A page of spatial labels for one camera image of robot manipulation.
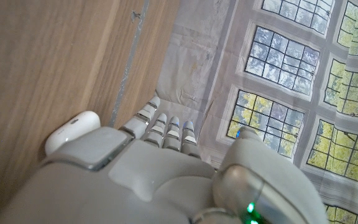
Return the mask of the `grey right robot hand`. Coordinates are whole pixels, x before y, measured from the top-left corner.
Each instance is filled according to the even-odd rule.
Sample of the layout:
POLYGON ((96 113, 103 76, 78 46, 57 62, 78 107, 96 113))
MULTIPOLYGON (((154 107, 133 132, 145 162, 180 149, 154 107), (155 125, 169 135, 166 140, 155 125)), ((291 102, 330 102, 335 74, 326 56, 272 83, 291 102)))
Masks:
POLYGON ((46 140, 45 159, 0 223, 326 223, 299 168, 243 127, 215 169, 194 127, 153 97, 120 128, 84 111, 46 140))

